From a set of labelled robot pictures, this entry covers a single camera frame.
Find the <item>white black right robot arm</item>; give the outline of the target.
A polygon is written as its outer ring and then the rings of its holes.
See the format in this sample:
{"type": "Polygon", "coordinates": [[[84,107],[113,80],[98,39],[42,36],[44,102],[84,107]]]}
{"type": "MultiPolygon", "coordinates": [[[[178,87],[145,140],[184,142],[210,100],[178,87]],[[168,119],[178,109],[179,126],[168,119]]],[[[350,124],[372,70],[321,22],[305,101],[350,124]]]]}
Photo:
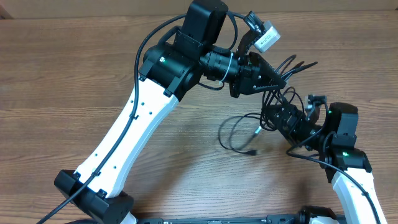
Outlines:
{"type": "Polygon", "coordinates": [[[291,223],[385,223],[373,169],[366,153],[356,148],[357,107],[314,100],[305,111],[285,102],[265,108],[273,128],[292,145],[287,155],[316,162],[325,170],[343,207],[339,217],[326,207],[305,206],[291,223]]]}

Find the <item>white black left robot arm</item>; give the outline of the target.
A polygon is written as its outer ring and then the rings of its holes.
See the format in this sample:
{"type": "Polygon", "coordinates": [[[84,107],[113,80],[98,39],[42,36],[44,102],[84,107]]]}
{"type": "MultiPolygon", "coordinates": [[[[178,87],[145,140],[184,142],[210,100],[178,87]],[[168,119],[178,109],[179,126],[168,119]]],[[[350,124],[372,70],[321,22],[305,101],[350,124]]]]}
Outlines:
{"type": "Polygon", "coordinates": [[[234,21],[222,1],[193,1],[183,24],[175,19],[151,48],[139,47],[134,66],[134,89],[121,114],[93,153],[75,170],[62,170],[56,188],[92,223],[135,223],[133,198],[123,192],[134,161],[164,118],[201,77],[228,84],[230,95],[280,90],[286,82],[262,53],[279,40],[271,22],[255,13],[243,17],[248,31],[227,49],[216,41],[224,20],[234,21]]]}

